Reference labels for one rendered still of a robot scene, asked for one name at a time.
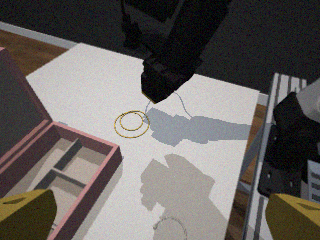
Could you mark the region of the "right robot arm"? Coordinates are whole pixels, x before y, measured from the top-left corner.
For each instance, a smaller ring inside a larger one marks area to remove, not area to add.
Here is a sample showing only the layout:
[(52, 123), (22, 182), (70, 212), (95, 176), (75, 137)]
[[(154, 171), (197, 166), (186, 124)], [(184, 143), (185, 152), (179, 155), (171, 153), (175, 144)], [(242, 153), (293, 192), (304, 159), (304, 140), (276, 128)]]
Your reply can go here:
[[(192, 47), (205, 46), (228, 14), (226, 5), (231, 1), (184, 0), (174, 22), (179, 39)], [(165, 23), (167, 17), (172, 18), (179, 0), (125, 0), (125, 3)], [(151, 51), (158, 57), (168, 37), (160, 31), (139, 29), (138, 22), (130, 20), (130, 14), (125, 16), (126, 21), (121, 22), (126, 35), (123, 46), (144, 55)], [(271, 194), (301, 198), (304, 161), (319, 156), (320, 78), (298, 93), (289, 93), (276, 105), (273, 116), (276, 125), (270, 127), (257, 190), (268, 198)]]

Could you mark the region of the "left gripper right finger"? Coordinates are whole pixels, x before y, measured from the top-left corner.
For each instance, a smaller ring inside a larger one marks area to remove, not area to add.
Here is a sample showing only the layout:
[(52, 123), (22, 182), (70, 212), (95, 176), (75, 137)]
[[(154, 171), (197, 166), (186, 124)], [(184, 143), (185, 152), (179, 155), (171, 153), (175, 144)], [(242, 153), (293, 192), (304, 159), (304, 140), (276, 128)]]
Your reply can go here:
[(271, 194), (265, 218), (273, 240), (320, 240), (320, 204)]

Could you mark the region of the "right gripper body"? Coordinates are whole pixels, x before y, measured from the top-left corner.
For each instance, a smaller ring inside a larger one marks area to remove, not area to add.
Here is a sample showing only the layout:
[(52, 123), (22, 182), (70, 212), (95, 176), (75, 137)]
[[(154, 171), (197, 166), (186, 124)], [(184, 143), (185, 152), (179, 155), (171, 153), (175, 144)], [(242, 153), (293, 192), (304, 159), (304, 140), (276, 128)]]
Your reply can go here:
[(205, 46), (197, 48), (182, 42), (173, 27), (161, 54), (151, 54), (143, 60), (141, 91), (155, 103), (167, 99), (192, 78), (203, 63), (199, 56), (204, 49)]

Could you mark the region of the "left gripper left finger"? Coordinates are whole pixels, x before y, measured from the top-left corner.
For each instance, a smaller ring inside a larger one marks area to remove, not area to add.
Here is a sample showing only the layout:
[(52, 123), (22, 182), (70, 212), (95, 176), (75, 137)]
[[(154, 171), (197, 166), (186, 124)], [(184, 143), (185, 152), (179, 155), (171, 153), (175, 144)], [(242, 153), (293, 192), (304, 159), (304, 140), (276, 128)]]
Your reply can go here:
[(0, 240), (47, 240), (57, 214), (51, 189), (0, 199)]

